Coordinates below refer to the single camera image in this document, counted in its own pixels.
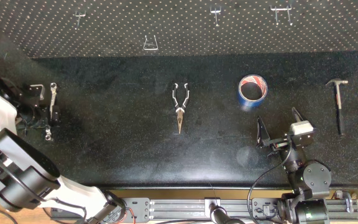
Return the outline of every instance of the allen key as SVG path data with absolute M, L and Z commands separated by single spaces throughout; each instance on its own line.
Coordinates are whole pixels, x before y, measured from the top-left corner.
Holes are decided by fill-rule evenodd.
M 215 22 L 216 22 L 216 26 L 219 26 L 218 24 L 218 13 L 221 13 L 222 11 L 222 6 L 219 6 L 219 10 L 212 10 L 212 6 L 209 7 L 209 10 L 211 11 L 211 13 L 215 14 Z
M 75 11 L 75 14 L 74 14 L 75 17 L 78 17 L 78 22 L 77 22 L 77 26 L 75 27 L 75 29 L 78 29 L 80 28 L 80 19 L 81 17 L 85 17 L 86 16 L 86 11 L 84 12 L 84 14 L 78 12 L 78 11 Z
M 158 50 L 158 43 L 157 43 L 157 39 L 155 38 L 155 35 L 154 35 L 155 44 L 148 44 L 147 43 L 147 35 L 145 35 L 145 37 L 146 37 L 146 41 L 144 42 L 143 50 Z M 146 45 L 154 45 L 154 46 L 156 46 L 156 48 L 146 48 Z
M 270 6 L 270 10 L 275 12 L 276 15 L 276 25 L 278 25 L 278 18 L 277 18 L 277 11 L 286 11 L 288 13 L 288 21 L 290 23 L 290 25 L 292 26 L 292 22 L 291 22 L 291 15 L 290 15 L 290 10 L 292 9 L 291 6 L 287 6 L 285 8 L 281 8 L 281 9 L 277 9 L 277 7 L 272 8 L 272 6 Z

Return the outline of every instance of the black tabletop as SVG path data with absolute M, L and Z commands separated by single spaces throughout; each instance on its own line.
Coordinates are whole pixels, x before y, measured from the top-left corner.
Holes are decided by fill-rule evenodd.
M 272 138 L 295 122 L 294 106 L 316 127 L 305 149 L 332 170 L 332 187 L 358 188 L 358 52 L 251 54 L 201 57 L 51 58 L 20 68 L 16 82 L 58 84 L 62 125 L 54 142 L 40 131 L 24 139 L 77 182 L 105 188 L 249 188 L 280 163 L 255 147 L 257 116 Z M 268 93 L 256 109 L 242 111 L 240 79 L 265 78 Z M 346 136 L 339 138 L 332 78 L 341 85 Z M 178 134 L 172 85 L 190 102 Z M 289 188 L 283 169 L 262 188 Z

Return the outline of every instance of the hammer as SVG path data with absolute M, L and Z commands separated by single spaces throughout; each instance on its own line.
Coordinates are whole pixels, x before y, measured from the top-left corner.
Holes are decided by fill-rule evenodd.
M 330 83 L 334 83 L 335 85 L 335 90 L 336 90 L 336 103 L 338 105 L 337 108 L 337 119 L 338 119 L 338 130 L 339 130 L 339 135 L 340 136 L 344 136 L 344 124 L 343 124 L 343 115 L 342 115 L 342 104 L 341 104 L 341 94 L 339 93 L 339 85 L 340 84 L 347 84 L 348 81 L 347 80 L 341 80 L 340 78 L 334 78 L 332 80 L 330 80 L 329 82 L 327 82 L 326 85 L 330 84 Z

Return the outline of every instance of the wooden floor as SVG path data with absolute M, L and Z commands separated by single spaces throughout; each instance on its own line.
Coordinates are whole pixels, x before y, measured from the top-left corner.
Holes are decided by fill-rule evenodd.
M 246 190 L 216 190 L 215 193 L 211 190 L 123 190 L 123 191 L 114 191 L 119 197 L 148 197 L 153 199 L 163 199 L 163 198 L 205 198 L 205 197 L 214 197 L 216 194 L 217 197 L 224 199 L 243 199 L 247 195 Z M 283 191 L 255 191 L 255 197 L 280 197 Z M 48 216 L 44 213 L 41 208 L 36 208 L 35 210 L 22 210 L 19 213 L 9 213 L 12 215 L 18 224 L 47 224 L 55 223 L 51 221 Z M 0 214 L 0 224 L 11 224 L 12 222 Z M 358 224 L 358 222 L 343 222 L 343 224 Z

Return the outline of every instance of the pegboard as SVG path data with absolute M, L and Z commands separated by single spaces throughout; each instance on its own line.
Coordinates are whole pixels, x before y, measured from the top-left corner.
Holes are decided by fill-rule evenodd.
M 358 1 L 0 0 L 0 30 L 31 58 L 348 51 Z

